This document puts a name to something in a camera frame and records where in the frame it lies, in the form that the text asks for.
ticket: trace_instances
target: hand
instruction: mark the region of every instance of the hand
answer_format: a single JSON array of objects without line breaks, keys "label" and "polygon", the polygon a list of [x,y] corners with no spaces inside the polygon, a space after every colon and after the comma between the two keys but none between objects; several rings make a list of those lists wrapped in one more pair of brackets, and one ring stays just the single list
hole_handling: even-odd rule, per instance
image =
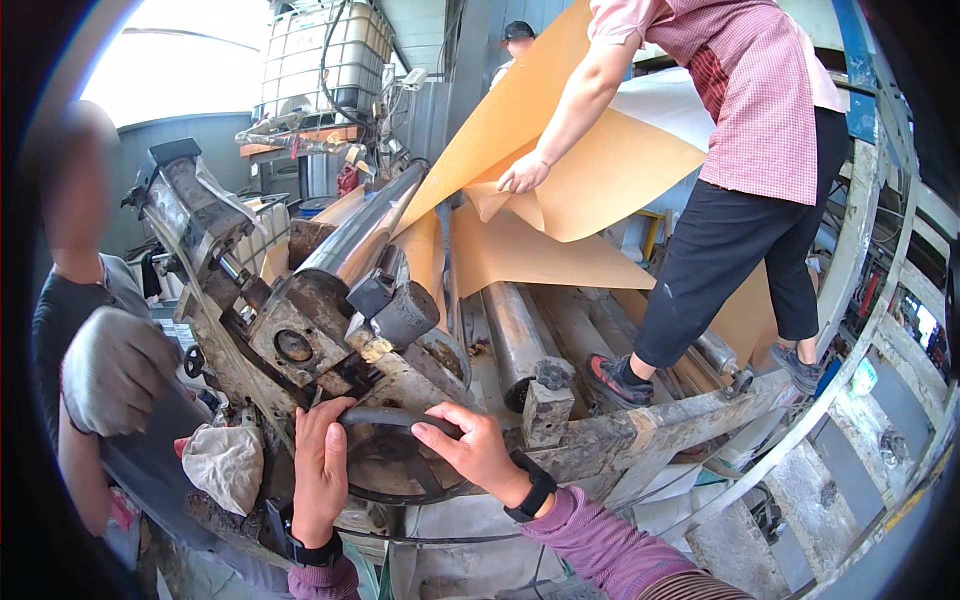
[{"label": "hand", "polygon": [[338,397],[297,408],[294,519],[290,533],[305,548],[323,547],[347,504],[347,432],[337,418],[357,401]]},{"label": "hand", "polygon": [[63,406],[84,433],[145,431],[154,400],[170,389],[179,363],[176,347],[153,321],[103,306],[63,356]]},{"label": "hand", "polygon": [[512,167],[507,169],[500,181],[496,184],[496,189],[502,192],[510,184],[511,194],[525,194],[534,191],[534,188],[543,183],[546,176],[550,175],[550,166],[540,157],[540,154],[534,152],[521,156]]},{"label": "hand", "polygon": [[410,428],[418,440],[510,508],[523,502],[533,484],[529,474],[510,460],[495,418],[471,413],[453,402],[433,406],[426,414],[459,425],[464,437],[453,440],[437,427],[419,422]]}]

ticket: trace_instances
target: sneaker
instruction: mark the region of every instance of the sneaker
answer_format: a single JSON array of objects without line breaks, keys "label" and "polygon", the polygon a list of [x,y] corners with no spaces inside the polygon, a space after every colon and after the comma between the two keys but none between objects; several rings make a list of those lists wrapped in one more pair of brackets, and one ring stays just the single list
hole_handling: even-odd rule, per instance
[{"label": "sneaker", "polygon": [[629,354],[623,358],[591,354],[587,359],[590,387],[624,410],[650,406],[654,397],[653,384],[628,385],[623,381],[623,368],[629,362]]},{"label": "sneaker", "polygon": [[805,365],[797,357],[796,348],[788,348],[783,344],[773,344],[770,346],[770,356],[778,365],[790,373],[794,385],[801,393],[813,396],[817,392],[817,385],[820,384],[820,377],[824,370],[820,365]]}]

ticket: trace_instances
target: white plastic tank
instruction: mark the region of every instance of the white plastic tank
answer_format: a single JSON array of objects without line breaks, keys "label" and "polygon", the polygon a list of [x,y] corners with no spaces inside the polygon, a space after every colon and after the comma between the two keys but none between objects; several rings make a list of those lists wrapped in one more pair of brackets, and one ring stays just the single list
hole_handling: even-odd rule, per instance
[{"label": "white plastic tank", "polygon": [[347,5],[333,28],[326,50],[326,87],[343,108],[370,112],[380,92],[392,36],[386,21],[369,4],[355,0],[318,3],[285,12],[270,26],[260,105],[254,114],[278,115],[283,100],[305,96],[312,112],[333,108],[321,89],[321,57],[329,24]]}]

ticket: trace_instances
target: white work glove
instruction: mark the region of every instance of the white work glove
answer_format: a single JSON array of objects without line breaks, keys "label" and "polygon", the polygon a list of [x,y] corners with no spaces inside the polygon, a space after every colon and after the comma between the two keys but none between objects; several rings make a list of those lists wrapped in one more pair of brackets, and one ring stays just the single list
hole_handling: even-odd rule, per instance
[{"label": "white work glove", "polygon": [[167,393],[179,362],[176,347],[153,321],[102,306],[63,356],[67,415],[83,433],[145,431],[153,402]]}]

